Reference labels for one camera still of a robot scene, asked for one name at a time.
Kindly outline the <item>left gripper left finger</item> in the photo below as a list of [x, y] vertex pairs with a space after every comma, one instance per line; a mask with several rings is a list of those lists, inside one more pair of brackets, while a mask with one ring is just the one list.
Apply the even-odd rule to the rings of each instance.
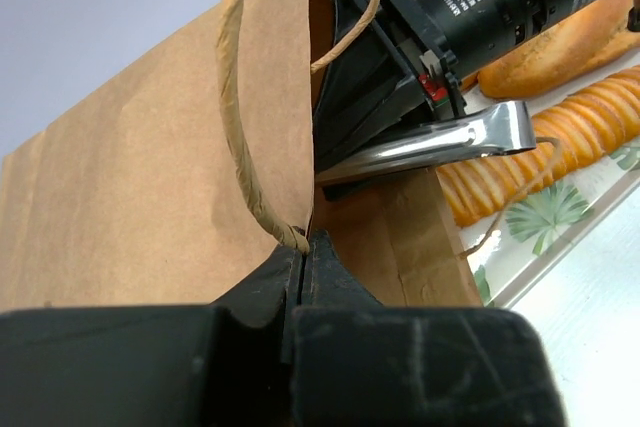
[[304, 257], [276, 248], [204, 304], [14, 310], [1, 317], [5, 426], [287, 426]]

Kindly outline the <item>metal kitchen tongs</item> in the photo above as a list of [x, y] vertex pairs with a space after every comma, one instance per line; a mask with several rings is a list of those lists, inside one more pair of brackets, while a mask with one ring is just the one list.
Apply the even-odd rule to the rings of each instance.
[[411, 128], [374, 142], [315, 176], [325, 187], [536, 147], [526, 103], [504, 101], [467, 115]]

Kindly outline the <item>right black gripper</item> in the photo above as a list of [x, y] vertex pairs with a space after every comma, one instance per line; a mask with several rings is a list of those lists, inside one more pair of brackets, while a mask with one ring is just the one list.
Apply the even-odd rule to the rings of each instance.
[[423, 126], [462, 115], [464, 77], [594, 1], [381, 0], [324, 74], [313, 137], [325, 197], [420, 167]]

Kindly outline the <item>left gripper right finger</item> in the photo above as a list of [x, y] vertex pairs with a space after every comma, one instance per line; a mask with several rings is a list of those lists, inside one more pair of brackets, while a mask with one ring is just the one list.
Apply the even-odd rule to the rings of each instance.
[[541, 340], [496, 308], [386, 307], [316, 232], [292, 316], [298, 426], [562, 426]]

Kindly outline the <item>fake orange bread roll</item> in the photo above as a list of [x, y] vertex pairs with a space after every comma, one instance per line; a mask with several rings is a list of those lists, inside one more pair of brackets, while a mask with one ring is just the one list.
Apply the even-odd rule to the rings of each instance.
[[627, 29], [633, 0], [597, 0], [480, 69], [481, 92], [494, 99], [549, 92], [639, 47]]

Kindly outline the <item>fake ridged spiral bread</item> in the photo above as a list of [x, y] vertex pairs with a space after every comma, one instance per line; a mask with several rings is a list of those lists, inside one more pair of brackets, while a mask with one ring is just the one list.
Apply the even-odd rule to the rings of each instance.
[[[592, 165], [639, 136], [639, 67], [614, 73], [533, 116], [538, 136], [562, 145], [563, 157], [533, 193]], [[510, 156], [455, 162], [437, 169], [454, 220], [468, 227], [504, 208], [508, 198], [548, 165], [548, 143]]]

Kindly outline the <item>brown paper bag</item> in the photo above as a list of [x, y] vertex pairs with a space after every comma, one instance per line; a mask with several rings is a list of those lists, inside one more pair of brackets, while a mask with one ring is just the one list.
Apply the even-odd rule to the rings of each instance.
[[[209, 302], [276, 247], [223, 132], [219, 17], [188, 23], [4, 159], [3, 310]], [[309, 67], [330, 30], [329, 0], [245, 0], [240, 111], [265, 198], [289, 225], [328, 230], [381, 302], [480, 306], [434, 172], [336, 203], [313, 186]]]

